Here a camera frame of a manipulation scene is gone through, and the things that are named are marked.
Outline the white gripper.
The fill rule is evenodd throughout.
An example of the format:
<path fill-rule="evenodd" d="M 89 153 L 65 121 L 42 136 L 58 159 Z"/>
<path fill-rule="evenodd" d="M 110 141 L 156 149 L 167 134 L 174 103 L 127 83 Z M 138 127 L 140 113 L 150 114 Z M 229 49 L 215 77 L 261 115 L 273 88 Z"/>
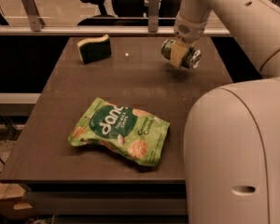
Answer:
<path fill-rule="evenodd" d="M 197 21 L 178 12 L 174 26 L 175 37 L 187 44 L 193 44 L 203 35 L 208 18 L 208 11 L 204 12 Z M 188 50 L 189 48 L 186 45 L 174 42 L 171 45 L 170 64 L 179 67 Z"/>

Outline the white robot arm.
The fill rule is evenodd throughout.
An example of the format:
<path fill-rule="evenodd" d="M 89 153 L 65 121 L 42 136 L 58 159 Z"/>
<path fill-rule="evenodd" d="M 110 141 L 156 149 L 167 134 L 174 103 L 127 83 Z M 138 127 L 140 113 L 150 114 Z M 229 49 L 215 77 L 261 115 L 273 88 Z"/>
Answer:
<path fill-rule="evenodd" d="M 280 8 L 268 0 L 182 0 L 175 35 L 211 12 L 260 73 L 203 95 L 184 131 L 189 224 L 280 224 Z"/>

